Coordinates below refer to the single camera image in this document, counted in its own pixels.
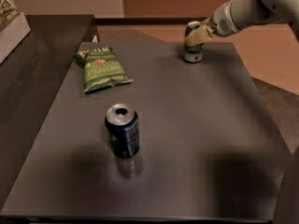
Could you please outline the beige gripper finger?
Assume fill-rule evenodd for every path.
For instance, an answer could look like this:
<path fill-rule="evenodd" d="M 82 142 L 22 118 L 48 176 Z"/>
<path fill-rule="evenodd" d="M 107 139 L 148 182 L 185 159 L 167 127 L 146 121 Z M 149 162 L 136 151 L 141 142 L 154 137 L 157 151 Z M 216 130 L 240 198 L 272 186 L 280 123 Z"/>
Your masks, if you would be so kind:
<path fill-rule="evenodd" d="M 188 47 L 204 44 L 212 39 L 213 29 L 208 25 L 200 25 L 198 28 L 190 31 L 185 37 L 184 43 Z"/>

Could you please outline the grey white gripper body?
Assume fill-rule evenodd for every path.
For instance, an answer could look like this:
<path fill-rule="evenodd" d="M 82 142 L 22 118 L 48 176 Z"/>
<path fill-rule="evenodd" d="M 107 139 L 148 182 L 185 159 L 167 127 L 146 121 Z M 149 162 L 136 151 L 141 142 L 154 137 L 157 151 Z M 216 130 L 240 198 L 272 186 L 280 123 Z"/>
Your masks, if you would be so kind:
<path fill-rule="evenodd" d="M 233 21 L 231 4 L 231 2 L 227 2 L 221 5 L 209 18 L 214 34 L 219 37 L 227 37 L 240 31 Z"/>

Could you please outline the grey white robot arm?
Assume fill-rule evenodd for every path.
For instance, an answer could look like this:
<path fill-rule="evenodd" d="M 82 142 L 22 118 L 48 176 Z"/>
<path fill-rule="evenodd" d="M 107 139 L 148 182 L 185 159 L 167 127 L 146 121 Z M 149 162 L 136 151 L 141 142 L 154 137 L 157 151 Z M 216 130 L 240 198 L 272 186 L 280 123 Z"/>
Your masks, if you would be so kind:
<path fill-rule="evenodd" d="M 299 40 L 299 0 L 231 0 L 219 6 L 184 42 L 188 47 L 227 37 L 254 25 L 283 21 Z"/>

